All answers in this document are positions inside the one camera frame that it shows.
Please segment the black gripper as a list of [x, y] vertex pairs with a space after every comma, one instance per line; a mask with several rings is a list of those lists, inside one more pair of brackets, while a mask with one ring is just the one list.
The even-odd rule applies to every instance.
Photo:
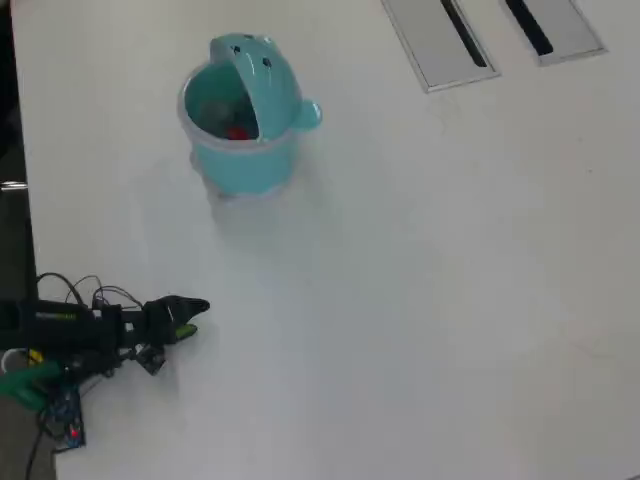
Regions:
[[209, 309], [210, 302], [205, 299], [171, 295], [147, 302], [141, 310], [122, 311], [122, 345], [164, 346], [186, 340], [198, 332], [198, 327], [190, 324], [192, 319]]

